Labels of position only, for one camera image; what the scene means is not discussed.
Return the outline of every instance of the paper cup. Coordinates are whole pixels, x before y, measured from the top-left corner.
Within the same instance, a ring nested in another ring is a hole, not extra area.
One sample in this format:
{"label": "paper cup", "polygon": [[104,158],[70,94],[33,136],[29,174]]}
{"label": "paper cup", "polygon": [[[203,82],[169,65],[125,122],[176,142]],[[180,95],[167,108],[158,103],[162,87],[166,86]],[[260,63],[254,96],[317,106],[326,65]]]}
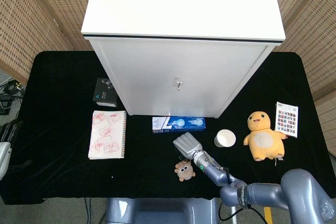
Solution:
{"label": "paper cup", "polygon": [[236,136],[232,131],[220,130],[215,137],[217,147],[231,147],[236,142]]}

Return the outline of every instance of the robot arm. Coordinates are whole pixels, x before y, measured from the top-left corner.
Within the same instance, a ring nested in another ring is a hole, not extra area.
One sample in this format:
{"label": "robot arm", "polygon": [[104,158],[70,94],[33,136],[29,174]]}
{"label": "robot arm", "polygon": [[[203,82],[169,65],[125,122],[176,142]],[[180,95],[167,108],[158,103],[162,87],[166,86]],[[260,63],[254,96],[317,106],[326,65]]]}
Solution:
{"label": "robot arm", "polygon": [[314,177],[302,169],[285,173],[281,185],[245,182],[227,175],[189,132],[173,141],[175,147],[217,185],[227,206],[261,205],[289,210],[294,224],[324,223],[335,215],[335,207]]}

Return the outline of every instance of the black device box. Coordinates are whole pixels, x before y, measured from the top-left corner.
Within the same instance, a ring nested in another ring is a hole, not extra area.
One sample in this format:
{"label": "black device box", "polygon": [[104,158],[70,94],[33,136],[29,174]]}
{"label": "black device box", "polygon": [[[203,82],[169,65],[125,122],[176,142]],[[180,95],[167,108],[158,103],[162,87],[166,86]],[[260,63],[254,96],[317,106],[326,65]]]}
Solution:
{"label": "black device box", "polygon": [[117,93],[107,78],[97,78],[93,100],[100,106],[117,107]]}

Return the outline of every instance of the brown plush toy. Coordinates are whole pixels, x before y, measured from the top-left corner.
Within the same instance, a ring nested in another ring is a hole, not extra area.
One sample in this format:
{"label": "brown plush toy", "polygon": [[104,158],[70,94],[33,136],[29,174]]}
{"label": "brown plush toy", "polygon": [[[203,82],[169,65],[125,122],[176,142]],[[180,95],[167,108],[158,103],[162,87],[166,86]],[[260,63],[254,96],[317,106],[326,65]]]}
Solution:
{"label": "brown plush toy", "polygon": [[285,154],[282,139],[287,136],[270,129],[271,122],[265,112],[253,112],[247,119],[247,126],[251,133],[244,139],[244,145],[249,145],[255,161],[279,159]]}
{"label": "brown plush toy", "polygon": [[179,180],[182,182],[184,180],[189,180],[192,177],[195,177],[196,174],[193,171],[190,161],[181,161],[175,165],[175,173],[177,173]]}

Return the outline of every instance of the black table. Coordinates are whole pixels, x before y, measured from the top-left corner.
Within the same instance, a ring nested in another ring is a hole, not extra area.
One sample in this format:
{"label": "black table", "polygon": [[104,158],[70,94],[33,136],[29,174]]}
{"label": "black table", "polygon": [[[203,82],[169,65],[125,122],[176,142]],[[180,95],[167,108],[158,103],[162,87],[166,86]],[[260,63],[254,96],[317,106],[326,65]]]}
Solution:
{"label": "black table", "polygon": [[[197,167],[196,177],[179,182],[179,161],[172,141],[181,133],[152,134],[151,116],[128,116],[124,159],[91,161],[88,149],[94,110],[113,110],[93,103],[98,77],[107,77],[91,51],[49,51],[34,61],[18,118],[24,121],[10,160],[25,170],[0,182],[6,204],[32,204],[51,197],[202,197],[219,196]],[[299,107],[298,138],[284,140],[285,157],[274,166],[256,162],[248,146],[247,117],[262,110],[272,129],[277,101]],[[121,102],[117,110],[124,110]],[[233,147],[217,148],[220,129],[236,134]],[[279,183],[293,168],[308,170],[330,197],[336,178],[301,59],[294,53],[271,53],[219,119],[206,119],[206,131],[193,135],[220,164],[246,183]]]}

